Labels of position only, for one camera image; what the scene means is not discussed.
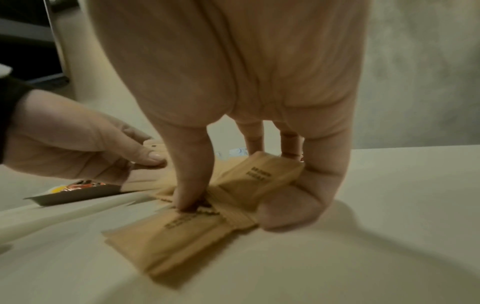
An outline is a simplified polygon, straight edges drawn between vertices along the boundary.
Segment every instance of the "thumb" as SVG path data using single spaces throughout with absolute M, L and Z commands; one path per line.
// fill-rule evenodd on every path
M 124 159 L 144 166 L 159 166 L 167 161 L 163 155 L 144 147 L 121 130 L 107 133 L 105 149 L 120 155 Z

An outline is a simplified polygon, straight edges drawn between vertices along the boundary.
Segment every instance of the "white table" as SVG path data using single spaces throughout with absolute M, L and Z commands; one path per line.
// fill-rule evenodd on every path
M 239 236 L 182 285 L 142 277 L 104 244 L 101 231 L 159 208 L 129 195 L 99 212 L 43 209 L 57 212 L 51 225 L 0 246 L 2 302 L 480 303 L 480 146 L 354 151 L 318 223 Z M 26 210 L 4 226 L 28 226 Z

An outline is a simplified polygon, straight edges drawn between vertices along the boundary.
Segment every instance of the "sleeve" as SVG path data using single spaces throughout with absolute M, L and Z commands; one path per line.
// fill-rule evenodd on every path
M 7 130 L 12 123 L 12 116 L 18 102 L 34 87 L 14 79 L 8 74 L 12 69 L 0 65 L 0 164 L 4 160 Z

